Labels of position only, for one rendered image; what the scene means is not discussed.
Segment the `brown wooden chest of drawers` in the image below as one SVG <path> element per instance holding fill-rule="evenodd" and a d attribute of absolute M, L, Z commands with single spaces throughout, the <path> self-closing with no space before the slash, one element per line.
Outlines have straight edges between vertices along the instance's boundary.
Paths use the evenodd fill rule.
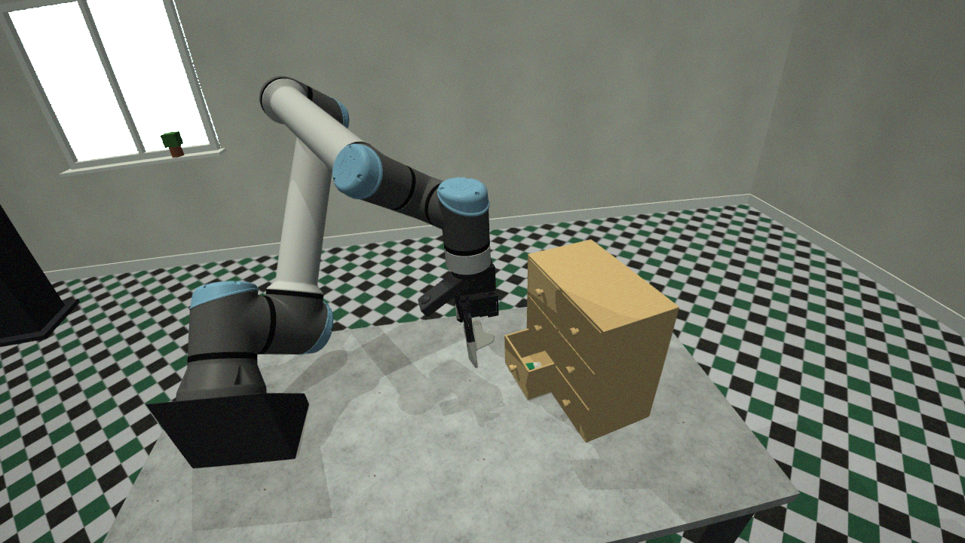
<path fill-rule="evenodd" d="M 649 417 L 679 307 L 592 240 L 528 254 L 601 331 L 585 443 Z"/>

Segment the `tan wooden drawer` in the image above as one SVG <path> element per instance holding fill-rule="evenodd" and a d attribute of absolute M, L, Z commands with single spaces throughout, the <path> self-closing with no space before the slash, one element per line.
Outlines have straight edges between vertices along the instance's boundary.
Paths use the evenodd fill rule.
<path fill-rule="evenodd" d="M 594 373 L 560 332 L 557 345 L 557 366 L 590 408 Z"/>
<path fill-rule="evenodd" d="M 528 370 L 525 362 L 541 362 L 541 367 Z M 530 330 L 504 336 L 504 363 L 527 400 L 553 391 L 554 362 Z"/>
<path fill-rule="evenodd" d="M 528 296 L 528 328 L 533 331 L 535 337 L 540 340 L 547 353 L 555 361 L 557 327 L 550 322 L 550 319 L 546 317 L 530 296 Z"/>
<path fill-rule="evenodd" d="M 578 396 L 574 388 L 569 384 L 564 374 L 556 367 L 553 395 L 557 398 L 559 405 L 564 408 L 566 415 L 570 417 L 583 439 L 585 439 L 588 425 L 589 409 Z"/>
<path fill-rule="evenodd" d="M 559 306 L 559 330 L 595 372 L 599 359 L 601 331 L 563 292 Z"/>
<path fill-rule="evenodd" d="M 528 293 L 540 305 L 554 324 L 558 323 L 559 288 L 528 259 Z"/>

